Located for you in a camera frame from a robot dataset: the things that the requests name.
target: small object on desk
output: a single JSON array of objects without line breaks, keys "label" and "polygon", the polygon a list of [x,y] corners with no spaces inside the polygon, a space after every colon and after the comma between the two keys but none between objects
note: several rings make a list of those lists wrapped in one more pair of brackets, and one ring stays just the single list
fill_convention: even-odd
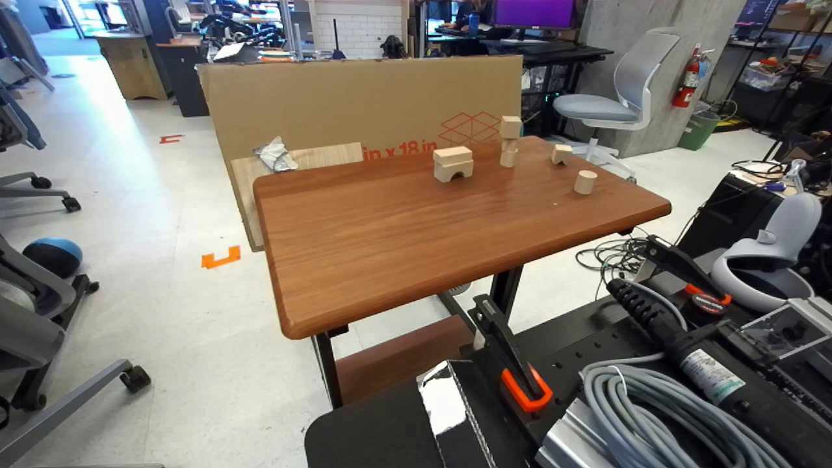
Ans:
[{"label": "small object on desk", "polygon": [[566,166],[569,158],[574,158],[572,145],[552,145],[552,160],[557,166]]},{"label": "small object on desk", "polygon": [[594,195],[596,180],[599,180],[596,171],[587,171],[587,168],[577,171],[574,193],[577,193],[577,195]]},{"label": "small object on desk", "polygon": [[447,184],[453,176],[470,180],[473,175],[473,153],[466,145],[436,149],[435,151],[435,176]]},{"label": "small object on desk", "polygon": [[516,166],[517,160],[517,138],[503,138],[499,166]]},{"label": "small object on desk", "polygon": [[499,136],[505,138],[505,140],[517,140],[521,136],[522,136],[522,123],[521,123],[521,116],[516,116],[516,114],[505,114],[503,116],[503,123],[499,123]]},{"label": "small object on desk", "polygon": [[516,166],[517,138],[522,136],[522,120],[516,114],[505,114],[499,123],[499,136],[503,136],[499,166]]}]

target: box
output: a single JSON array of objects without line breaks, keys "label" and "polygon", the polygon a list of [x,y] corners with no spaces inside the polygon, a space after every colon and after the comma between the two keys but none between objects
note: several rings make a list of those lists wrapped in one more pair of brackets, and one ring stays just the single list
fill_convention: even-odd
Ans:
[{"label": "box", "polygon": [[365,160],[435,149],[499,149],[503,114],[521,114],[522,58],[390,62],[201,65],[201,82],[253,250],[262,250],[256,151],[362,142]]}]

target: office chair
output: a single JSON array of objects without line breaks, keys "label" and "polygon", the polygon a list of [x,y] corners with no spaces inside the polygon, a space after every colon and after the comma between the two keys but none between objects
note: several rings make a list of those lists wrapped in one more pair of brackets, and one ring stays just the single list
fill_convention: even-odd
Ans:
[{"label": "office chair", "polygon": [[50,364],[62,348],[65,329],[80,298],[98,289],[98,283],[78,276],[78,264],[80,260],[72,263],[72,255],[70,267],[68,258],[54,253],[44,255],[44,250],[27,246],[20,255],[0,236],[0,277],[11,286],[19,286],[31,298],[31,306],[27,306],[20,298],[0,293],[0,371],[27,371],[13,400],[0,398],[0,428],[13,416],[13,409],[40,410],[37,416],[15,426],[13,435],[0,432],[0,465],[13,465],[20,455],[40,445],[50,432],[54,432],[68,416],[84,409],[117,376],[122,380],[127,393],[141,393],[150,384],[150,376],[141,367],[119,358],[98,375],[88,376],[59,402],[46,405],[40,384],[44,383]]},{"label": "office chair", "polygon": [[24,28],[19,12],[0,2],[0,58],[11,59],[20,73],[20,82],[37,77],[44,88],[54,90],[46,73],[46,59],[37,52],[31,34]]},{"label": "office chair", "polygon": [[[31,116],[19,107],[19,101],[11,97],[7,86],[0,82],[0,151],[11,145],[28,145],[28,149],[46,149],[46,140],[31,123]],[[28,180],[31,190],[24,186],[5,186],[13,181]],[[40,176],[35,171],[19,171],[0,176],[0,198],[59,198],[62,207],[68,212],[80,210],[80,202],[65,193],[65,190],[50,190],[53,181],[46,176]]]},{"label": "office chair", "polygon": [[566,93],[555,99],[555,110],[566,120],[594,127],[586,158],[594,160],[599,130],[642,130],[650,124],[650,80],[661,62],[679,43],[679,34],[650,28],[621,55],[614,69],[616,99],[596,93]]}]

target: computer monitor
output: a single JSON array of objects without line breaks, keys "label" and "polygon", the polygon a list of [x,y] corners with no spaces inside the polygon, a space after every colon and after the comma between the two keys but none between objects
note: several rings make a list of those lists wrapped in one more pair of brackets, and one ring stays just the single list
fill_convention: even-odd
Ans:
[{"label": "computer monitor", "polygon": [[497,28],[574,28],[574,0],[495,0]]}]

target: chair wheel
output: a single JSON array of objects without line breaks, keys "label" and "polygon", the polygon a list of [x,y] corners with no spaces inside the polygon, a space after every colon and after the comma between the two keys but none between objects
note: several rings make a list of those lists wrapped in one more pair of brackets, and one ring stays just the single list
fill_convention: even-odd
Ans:
[{"label": "chair wheel", "polygon": [[80,210],[80,202],[75,198],[62,198],[62,207],[68,207],[68,212]]},{"label": "chair wheel", "polygon": [[31,186],[46,190],[46,186],[53,186],[53,180],[46,180],[46,176],[31,176]]},{"label": "chair wheel", "polygon": [[127,387],[127,393],[137,393],[144,387],[150,384],[150,375],[141,367],[131,367],[119,375],[122,384]]},{"label": "chair wheel", "polygon": [[13,400],[20,410],[42,410],[46,405],[46,396],[37,393],[35,398]]}]

